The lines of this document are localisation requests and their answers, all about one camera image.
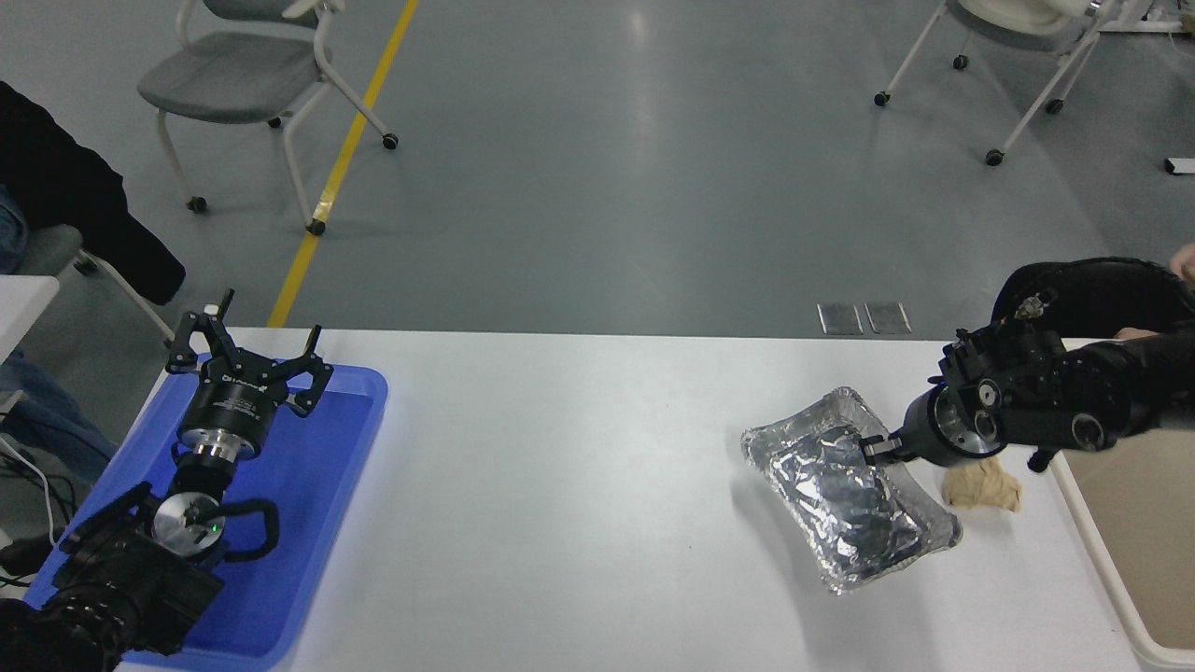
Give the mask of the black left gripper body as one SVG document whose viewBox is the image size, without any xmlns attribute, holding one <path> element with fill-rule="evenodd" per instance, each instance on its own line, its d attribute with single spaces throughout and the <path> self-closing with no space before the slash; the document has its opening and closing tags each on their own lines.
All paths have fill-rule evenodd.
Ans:
<svg viewBox="0 0 1195 672">
<path fill-rule="evenodd" d="M 208 360 L 198 371 L 196 395 L 176 435 L 196 441 L 206 430 L 226 430 L 245 441 L 264 441 L 274 416 L 288 396 L 281 380 L 261 380 L 246 365 L 237 371 L 223 360 Z"/>
</svg>

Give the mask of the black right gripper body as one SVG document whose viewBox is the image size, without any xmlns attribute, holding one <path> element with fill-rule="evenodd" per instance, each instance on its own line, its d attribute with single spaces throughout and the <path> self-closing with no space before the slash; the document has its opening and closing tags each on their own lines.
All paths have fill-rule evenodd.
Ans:
<svg viewBox="0 0 1195 672">
<path fill-rule="evenodd" d="M 906 454 L 939 468 L 960 468 L 974 458 L 974 430 L 964 423 L 944 385 L 931 387 L 912 401 L 899 438 Z"/>
</svg>

